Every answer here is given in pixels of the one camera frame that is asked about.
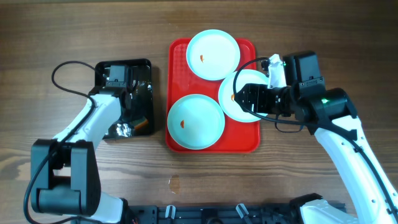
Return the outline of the green and orange sponge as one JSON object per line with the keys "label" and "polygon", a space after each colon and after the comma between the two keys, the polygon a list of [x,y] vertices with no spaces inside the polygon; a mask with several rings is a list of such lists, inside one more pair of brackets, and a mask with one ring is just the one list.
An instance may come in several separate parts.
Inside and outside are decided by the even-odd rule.
{"label": "green and orange sponge", "polygon": [[135,130],[142,129],[143,127],[147,126],[148,124],[149,124],[149,121],[147,120],[147,118],[145,116],[143,116],[139,119],[135,119],[132,122],[132,125],[134,126]]}

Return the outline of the light blue plate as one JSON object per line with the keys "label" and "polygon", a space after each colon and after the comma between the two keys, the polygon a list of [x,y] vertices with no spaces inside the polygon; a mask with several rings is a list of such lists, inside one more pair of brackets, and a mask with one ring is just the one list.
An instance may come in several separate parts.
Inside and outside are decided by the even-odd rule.
{"label": "light blue plate", "polygon": [[[233,80],[236,72],[228,75],[220,85],[218,91],[218,101],[221,109],[226,115],[235,121],[242,123],[252,123],[259,121],[260,118],[250,113],[244,112],[241,107],[234,101]],[[244,69],[239,73],[236,81],[236,91],[239,92],[247,83],[268,84],[269,78],[257,70]]]}
{"label": "light blue plate", "polygon": [[233,73],[241,58],[237,41],[227,32],[218,29],[204,30],[188,43],[186,61],[198,77],[217,81]]}
{"label": "light blue plate", "polygon": [[177,100],[167,115],[171,138],[190,150],[202,150],[214,145],[223,134],[225,116],[212,98],[191,94]]}

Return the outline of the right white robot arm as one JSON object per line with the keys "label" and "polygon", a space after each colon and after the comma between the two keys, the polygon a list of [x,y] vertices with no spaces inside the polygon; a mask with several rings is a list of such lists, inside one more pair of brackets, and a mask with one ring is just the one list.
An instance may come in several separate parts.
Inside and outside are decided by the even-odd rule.
{"label": "right white robot arm", "polygon": [[364,135],[358,112],[341,88],[327,90],[313,51],[260,57],[276,84],[232,87],[240,108],[275,124],[307,128],[326,150],[354,203],[357,218],[337,210],[317,194],[291,201],[297,223],[397,223],[397,191]]}

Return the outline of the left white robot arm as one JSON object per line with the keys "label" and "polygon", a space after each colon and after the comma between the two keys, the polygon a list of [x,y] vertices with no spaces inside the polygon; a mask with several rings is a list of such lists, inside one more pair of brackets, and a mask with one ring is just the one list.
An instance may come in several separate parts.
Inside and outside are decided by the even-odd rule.
{"label": "left white robot arm", "polygon": [[137,223],[127,200],[102,192],[95,150],[118,121],[129,121],[133,72],[126,65],[95,70],[102,80],[84,97],[87,104],[61,133],[38,139],[31,149],[31,180],[24,195],[24,215],[65,215],[64,222]]}

